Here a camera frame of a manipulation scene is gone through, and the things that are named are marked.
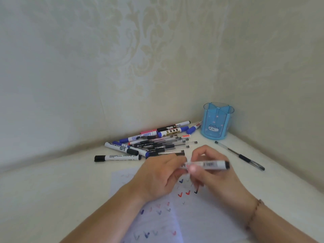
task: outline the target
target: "forearm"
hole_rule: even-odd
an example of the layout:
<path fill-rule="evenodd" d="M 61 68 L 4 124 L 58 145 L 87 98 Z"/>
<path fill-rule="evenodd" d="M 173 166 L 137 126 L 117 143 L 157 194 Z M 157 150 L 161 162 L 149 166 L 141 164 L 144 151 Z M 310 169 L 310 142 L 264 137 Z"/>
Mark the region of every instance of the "forearm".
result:
<path fill-rule="evenodd" d="M 311 237 L 261 204 L 250 223 L 251 231 L 261 243 L 315 243 Z"/>
<path fill-rule="evenodd" d="M 144 201 L 126 184 L 61 243 L 120 242 L 143 205 Z"/>

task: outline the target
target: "cat illustration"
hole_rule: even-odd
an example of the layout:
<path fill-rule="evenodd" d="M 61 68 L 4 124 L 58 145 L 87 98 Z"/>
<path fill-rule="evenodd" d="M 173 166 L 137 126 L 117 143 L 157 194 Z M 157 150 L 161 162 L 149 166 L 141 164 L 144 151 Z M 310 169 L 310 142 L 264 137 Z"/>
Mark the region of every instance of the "cat illustration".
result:
<path fill-rule="evenodd" d="M 208 126 L 208 129 L 211 130 L 211 131 L 214 131 L 214 132 L 219 131 L 219 129 L 216 126 L 212 126 L 212 125 Z"/>

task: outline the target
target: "pile of pens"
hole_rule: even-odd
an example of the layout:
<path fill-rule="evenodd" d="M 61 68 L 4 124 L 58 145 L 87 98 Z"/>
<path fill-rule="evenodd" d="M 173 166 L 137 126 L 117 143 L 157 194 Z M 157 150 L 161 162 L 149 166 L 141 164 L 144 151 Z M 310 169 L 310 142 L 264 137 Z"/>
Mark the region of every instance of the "pile of pens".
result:
<path fill-rule="evenodd" d="M 188 127 L 190 121 L 172 124 L 155 130 L 141 132 L 140 135 L 120 139 L 119 142 L 106 142 L 105 147 L 126 153 L 126 155 L 97 155 L 95 162 L 107 160 L 141 160 L 142 157 L 175 153 L 176 155 L 185 155 L 185 148 L 191 144 L 197 144 L 197 141 L 189 141 L 191 134 L 200 127 L 198 122 L 191 128 Z"/>

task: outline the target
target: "pen grip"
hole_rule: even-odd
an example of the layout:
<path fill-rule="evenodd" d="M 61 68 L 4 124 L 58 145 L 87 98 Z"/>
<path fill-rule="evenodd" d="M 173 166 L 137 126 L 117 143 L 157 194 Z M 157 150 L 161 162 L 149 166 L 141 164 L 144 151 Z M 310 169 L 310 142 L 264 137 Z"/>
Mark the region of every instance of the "pen grip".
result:
<path fill-rule="evenodd" d="M 245 157 L 244 155 L 239 154 L 238 157 L 239 157 L 240 159 L 243 159 L 245 162 L 248 162 L 248 163 L 251 162 L 251 160 L 250 160 L 249 158 Z"/>

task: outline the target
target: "right hand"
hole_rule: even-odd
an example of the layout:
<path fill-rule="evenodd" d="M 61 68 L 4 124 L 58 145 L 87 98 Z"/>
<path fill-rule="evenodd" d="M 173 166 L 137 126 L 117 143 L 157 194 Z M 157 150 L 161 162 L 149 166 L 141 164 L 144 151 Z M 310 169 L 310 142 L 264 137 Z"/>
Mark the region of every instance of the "right hand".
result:
<path fill-rule="evenodd" d="M 228 158 L 215 149 L 204 145 L 192 152 L 191 161 L 226 160 Z M 257 204 L 257 199 L 243 186 L 233 167 L 228 170 L 206 171 L 197 165 L 188 167 L 190 179 L 198 189 L 206 185 L 225 205 L 234 209 L 244 222 L 247 222 Z"/>

